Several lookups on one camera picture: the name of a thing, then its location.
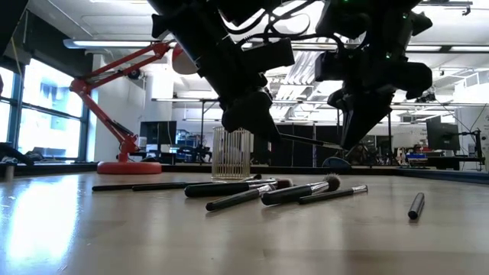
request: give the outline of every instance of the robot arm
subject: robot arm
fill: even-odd
[[[305,8],[307,0],[288,15]],[[272,98],[265,86],[264,72],[294,64],[290,40],[330,37],[338,43],[335,52],[325,52],[316,61],[316,81],[343,80],[341,90],[328,103],[344,113],[342,146],[351,148],[390,112],[396,89],[408,97],[432,85],[430,69],[421,63],[408,63],[405,49],[411,35],[431,27],[424,15],[411,12],[421,0],[325,0],[322,17],[313,36],[279,34],[273,24],[260,46],[243,50],[235,43],[222,21],[239,26],[262,8],[271,13],[281,0],[148,0],[153,15],[153,36],[173,34],[189,58],[219,95],[224,111],[222,125],[227,131],[243,127],[269,141],[280,134],[269,113]],[[360,47],[345,48],[334,35],[355,39],[366,33]],[[278,37],[270,43],[268,38]]]

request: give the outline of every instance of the table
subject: table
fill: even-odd
[[[81,173],[0,183],[0,273],[459,275],[489,268],[484,185],[344,176],[343,187],[368,184],[370,192],[301,207],[253,201],[216,213],[204,209],[211,199],[179,190],[91,191],[208,178]],[[416,224],[407,211],[418,192],[426,206]]]

